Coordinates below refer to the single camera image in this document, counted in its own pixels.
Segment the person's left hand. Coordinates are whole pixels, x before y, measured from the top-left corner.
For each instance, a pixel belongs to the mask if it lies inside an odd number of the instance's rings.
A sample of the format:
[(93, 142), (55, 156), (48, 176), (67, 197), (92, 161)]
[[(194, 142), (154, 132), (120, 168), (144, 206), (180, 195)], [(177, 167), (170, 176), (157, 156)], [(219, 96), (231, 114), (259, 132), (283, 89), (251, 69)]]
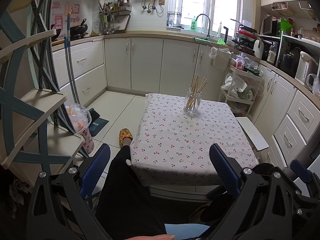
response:
[(137, 236), (128, 238), (126, 240), (174, 240), (175, 235), (164, 234), (164, 235), (157, 235), (157, 236)]

